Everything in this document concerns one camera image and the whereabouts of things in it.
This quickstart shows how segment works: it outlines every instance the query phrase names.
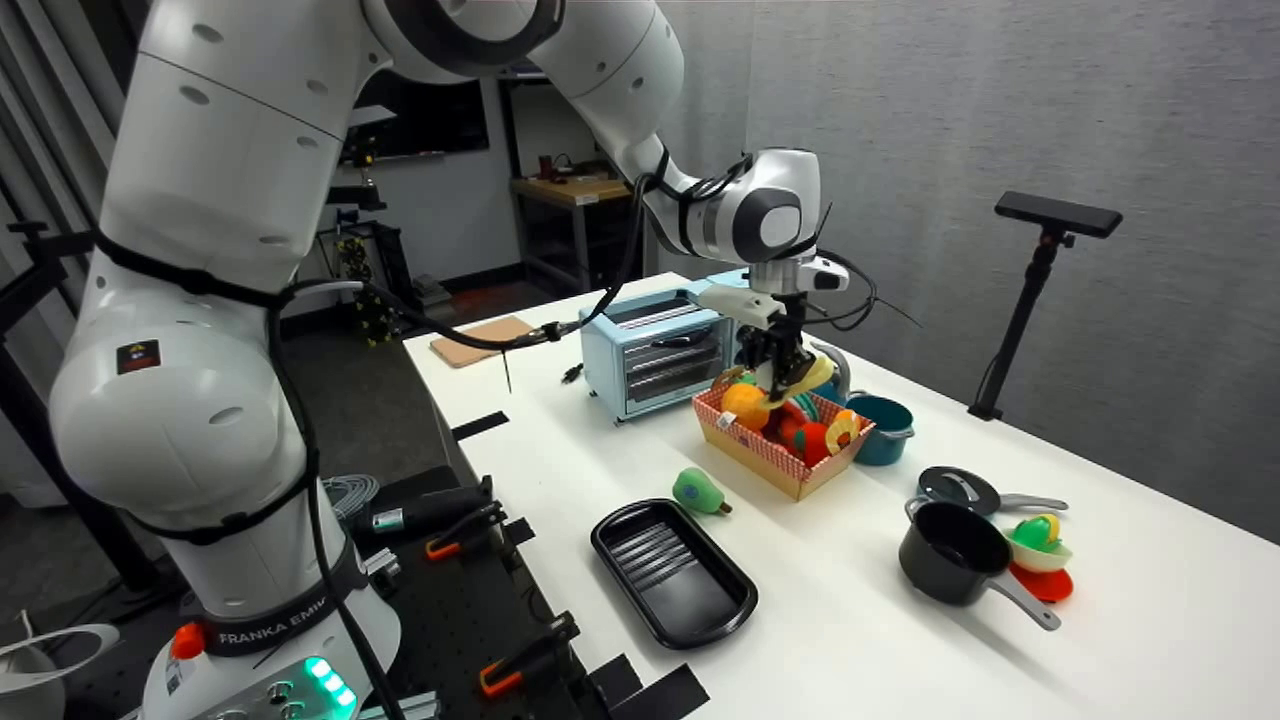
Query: black baking tray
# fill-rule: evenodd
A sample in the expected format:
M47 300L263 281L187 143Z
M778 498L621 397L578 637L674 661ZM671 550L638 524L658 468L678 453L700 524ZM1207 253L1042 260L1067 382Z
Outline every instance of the black baking tray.
M757 584L671 498L638 498L603 514L593 544L658 644L714 644L757 611Z

